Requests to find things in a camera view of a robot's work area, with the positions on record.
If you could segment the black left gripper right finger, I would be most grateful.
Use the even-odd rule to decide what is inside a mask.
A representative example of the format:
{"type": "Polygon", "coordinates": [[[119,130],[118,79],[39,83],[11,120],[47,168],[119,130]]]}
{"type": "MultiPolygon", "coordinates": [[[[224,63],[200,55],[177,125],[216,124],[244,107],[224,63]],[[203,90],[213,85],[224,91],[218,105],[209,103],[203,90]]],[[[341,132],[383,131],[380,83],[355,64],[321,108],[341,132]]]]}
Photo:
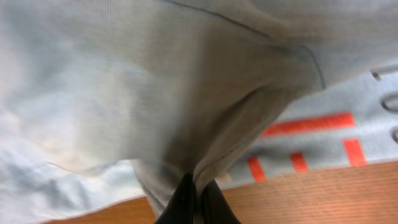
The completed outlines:
{"type": "Polygon", "coordinates": [[[201,210],[204,224],[241,224],[215,180],[203,189],[201,210]]]}

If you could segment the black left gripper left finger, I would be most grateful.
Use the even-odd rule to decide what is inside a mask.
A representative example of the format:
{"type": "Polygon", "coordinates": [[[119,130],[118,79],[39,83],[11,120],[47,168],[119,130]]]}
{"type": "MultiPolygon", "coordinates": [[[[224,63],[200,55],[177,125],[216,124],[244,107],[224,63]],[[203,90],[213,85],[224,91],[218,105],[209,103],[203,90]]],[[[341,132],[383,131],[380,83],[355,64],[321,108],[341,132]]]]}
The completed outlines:
{"type": "Polygon", "coordinates": [[[193,175],[185,174],[155,224],[192,224],[196,198],[193,175]]]}

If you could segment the light blue printed t-shirt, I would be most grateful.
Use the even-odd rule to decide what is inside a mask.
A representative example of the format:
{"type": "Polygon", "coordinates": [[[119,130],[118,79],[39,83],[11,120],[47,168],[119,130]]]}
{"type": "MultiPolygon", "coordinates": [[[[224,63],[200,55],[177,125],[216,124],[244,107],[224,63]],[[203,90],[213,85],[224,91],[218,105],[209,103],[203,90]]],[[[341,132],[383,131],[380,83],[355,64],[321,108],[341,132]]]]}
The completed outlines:
{"type": "Polygon", "coordinates": [[[397,157],[396,1],[2,1],[1,222],[397,157]]]}

